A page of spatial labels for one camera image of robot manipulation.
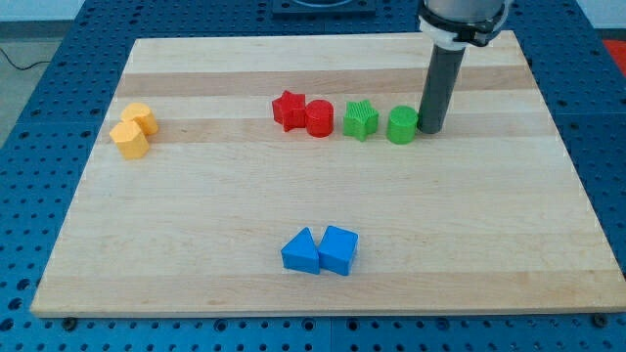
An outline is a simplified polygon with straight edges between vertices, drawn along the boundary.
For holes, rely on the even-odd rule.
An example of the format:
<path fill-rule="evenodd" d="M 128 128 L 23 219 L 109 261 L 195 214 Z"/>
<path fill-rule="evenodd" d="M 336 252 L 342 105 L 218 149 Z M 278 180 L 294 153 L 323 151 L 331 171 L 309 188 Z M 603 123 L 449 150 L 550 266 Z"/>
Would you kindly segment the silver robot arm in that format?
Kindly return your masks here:
<path fill-rule="evenodd" d="M 512 0 L 423 0 L 420 31 L 448 51 L 485 47 L 496 38 L 510 12 Z"/>

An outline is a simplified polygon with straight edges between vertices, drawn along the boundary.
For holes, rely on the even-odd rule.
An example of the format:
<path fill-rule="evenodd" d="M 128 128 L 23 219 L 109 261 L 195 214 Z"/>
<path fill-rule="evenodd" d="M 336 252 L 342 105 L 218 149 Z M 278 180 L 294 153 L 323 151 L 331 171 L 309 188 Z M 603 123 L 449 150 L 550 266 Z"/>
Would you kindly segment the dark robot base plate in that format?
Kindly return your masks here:
<path fill-rule="evenodd" d="M 377 0 L 271 0 L 274 16 L 371 15 Z"/>

